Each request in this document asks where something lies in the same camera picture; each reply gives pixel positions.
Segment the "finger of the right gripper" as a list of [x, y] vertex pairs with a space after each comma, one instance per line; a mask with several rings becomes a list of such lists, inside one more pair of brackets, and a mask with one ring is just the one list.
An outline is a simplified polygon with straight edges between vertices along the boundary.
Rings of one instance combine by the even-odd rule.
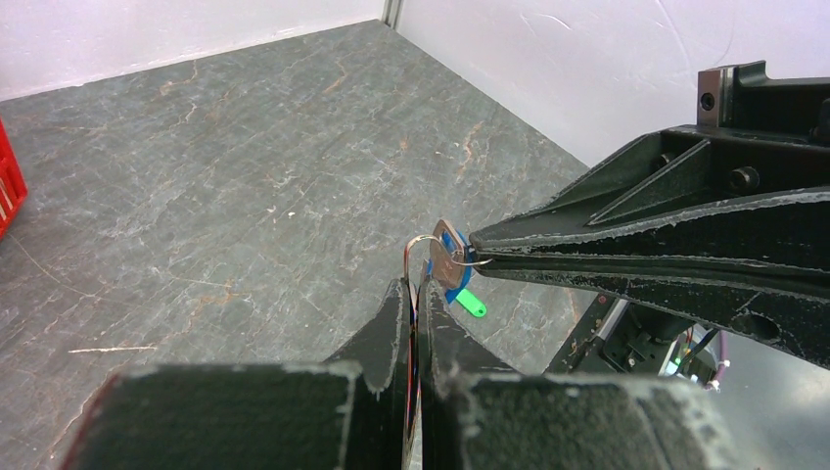
[[608, 294], [716, 326], [819, 367], [829, 366], [826, 277], [499, 258], [485, 277]]
[[693, 126], [645, 134], [470, 239], [483, 255], [827, 259], [829, 150]]

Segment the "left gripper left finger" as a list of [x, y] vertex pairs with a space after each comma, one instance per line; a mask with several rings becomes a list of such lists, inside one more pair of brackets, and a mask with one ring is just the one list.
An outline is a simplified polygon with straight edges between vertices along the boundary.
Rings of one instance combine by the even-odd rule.
[[410, 296], [328, 358], [153, 364], [113, 374], [84, 412], [66, 469], [404, 469], [412, 441]]

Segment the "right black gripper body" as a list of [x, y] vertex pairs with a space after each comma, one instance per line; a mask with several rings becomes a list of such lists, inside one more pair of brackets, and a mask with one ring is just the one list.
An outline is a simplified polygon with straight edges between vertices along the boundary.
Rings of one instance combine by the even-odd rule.
[[829, 79], [775, 79], [766, 62], [723, 66], [698, 73], [697, 123], [798, 137], [829, 144]]

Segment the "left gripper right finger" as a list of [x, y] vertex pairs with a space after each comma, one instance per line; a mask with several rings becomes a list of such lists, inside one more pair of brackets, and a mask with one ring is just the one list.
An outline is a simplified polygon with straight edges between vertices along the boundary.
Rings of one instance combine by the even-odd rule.
[[440, 284], [418, 294], [426, 469], [736, 469], [709, 396], [626, 374], [522, 374], [477, 342]]

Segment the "blue tag key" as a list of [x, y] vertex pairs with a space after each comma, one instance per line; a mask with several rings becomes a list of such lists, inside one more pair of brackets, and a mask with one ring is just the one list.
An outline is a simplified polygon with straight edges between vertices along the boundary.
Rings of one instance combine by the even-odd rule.
[[472, 277], [468, 242], [462, 233], [446, 219], [441, 218], [433, 231], [429, 258], [424, 262], [422, 277], [436, 280], [443, 289], [446, 301], [452, 304]]

